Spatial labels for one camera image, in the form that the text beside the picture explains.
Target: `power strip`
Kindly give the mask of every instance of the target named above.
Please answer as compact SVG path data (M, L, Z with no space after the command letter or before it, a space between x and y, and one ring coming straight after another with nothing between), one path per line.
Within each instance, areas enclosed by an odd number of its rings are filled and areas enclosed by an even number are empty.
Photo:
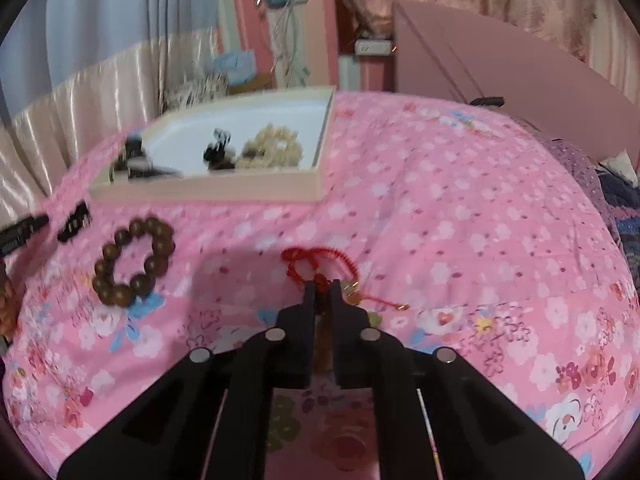
M356 40L356 56L391 56L395 50L391 40Z

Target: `floral bedsheet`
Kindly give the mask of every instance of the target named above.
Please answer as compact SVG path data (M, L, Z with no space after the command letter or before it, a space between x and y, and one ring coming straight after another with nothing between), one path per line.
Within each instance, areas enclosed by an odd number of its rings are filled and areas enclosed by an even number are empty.
M421 351L456 348L588 478L616 450L640 411L638 297L576 182L488 110L365 93L338 93L335 107L320 203L89 201L89 228L37 248L3 388L15 430L52 476L189 349L234 348L298 302L279 257L294 244L344 250L369 294L411 306L364 303L373 324ZM88 200L121 138L65 177L46 204L55 228ZM149 212L175 228L170 270L129 310L102 306L91 289L100 248ZM127 247L116 279L148 252L144 238ZM379 477L370 392L317 377L304 392L278 391L273 411L267 478Z

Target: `white tray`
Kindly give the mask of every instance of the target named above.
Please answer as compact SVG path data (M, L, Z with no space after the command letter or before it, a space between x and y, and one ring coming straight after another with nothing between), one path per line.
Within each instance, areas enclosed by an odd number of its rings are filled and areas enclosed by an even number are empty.
M332 120L335 88L318 87L228 97L167 114L145 129L143 147L155 166L180 177L110 182L110 165L89 187L105 202L317 202L323 197L322 154ZM213 130L231 133L237 153L268 123L298 132L303 157L298 168L209 171L202 155L215 143Z

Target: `blue tissue pack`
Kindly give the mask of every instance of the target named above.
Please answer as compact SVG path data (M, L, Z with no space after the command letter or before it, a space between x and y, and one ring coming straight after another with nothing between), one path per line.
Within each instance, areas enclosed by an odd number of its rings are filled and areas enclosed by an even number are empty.
M220 54L213 59L213 70L226 74L230 86L251 81L258 73L254 51L235 50Z

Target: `striped wallpaper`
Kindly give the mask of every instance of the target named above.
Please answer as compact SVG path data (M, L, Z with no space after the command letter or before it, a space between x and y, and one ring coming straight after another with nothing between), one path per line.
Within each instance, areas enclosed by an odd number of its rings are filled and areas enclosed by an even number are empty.
M260 72L273 66L273 38L270 23L254 6L254 0L220 0L220 38L223 50L236 48L255 51ZM334 0L309 0L294 11L300 24L296 63L307 67L308 85L336 85L343 90L382 90L384 63L389 60L355 59L339 56ZM276 70L278 86L284 86L284 74Z

